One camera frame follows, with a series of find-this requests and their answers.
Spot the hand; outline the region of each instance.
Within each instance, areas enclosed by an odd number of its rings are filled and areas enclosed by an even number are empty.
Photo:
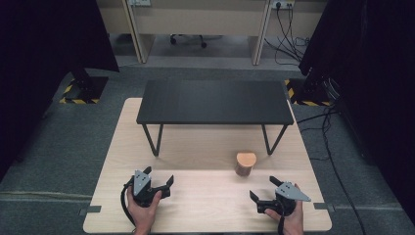
[[[148,208],[141,208],[138,206],[131,193],[132,187],[129,186],[127,189],[127,200],[128,200],[128,212],[134,219],[135,224],[135,235],[147,235],[150,233],[150,229],[156,220],[156,210],[161,200],[161,191],[157,192],[153,198],[152,203]]]
[[[275,221],[280,222],[281,215],[278,214],[276,211],[267,209],[265,210],[265,213],[268,214],[268,216],[273,218]],[[285,235],[302,235],[304,233],[302,201],[296,201],[296,208],[294,209],[293,213],[291,213],[289,216],[285,216],[283,232]]]

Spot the desk leg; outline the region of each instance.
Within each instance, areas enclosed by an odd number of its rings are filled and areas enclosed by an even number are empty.
[[[150,135],[149,129],[147,128],[147,124],[143,124],[144,132],[146,132],[147,139],[149,140],[150,147],[152,147],[153,155],[157,157],[160,152],[160,143],[161,143],[161,134],[162,134],[162,124],[160,125],[159,129],[159,137],[157,140],[157,148],[153,144],[152,136]]]
[[[268,153],[268,155],[272,155],[272,153],[274,153],[274,150],[277,147],[278,143],[280,142],[281,137],[283,137],[283,134],[284,134],[285,130],[287,129],[288,125],[283,126],[283,128],[280,131],[280,134],[277,137],[277,140],[275,140],[275,143],[272,146],[272,149],[269,149],[268,136],[266,135],[265,125],[262,124],[261,126],[262,126],[263,138],[265,139],[266,152]]]

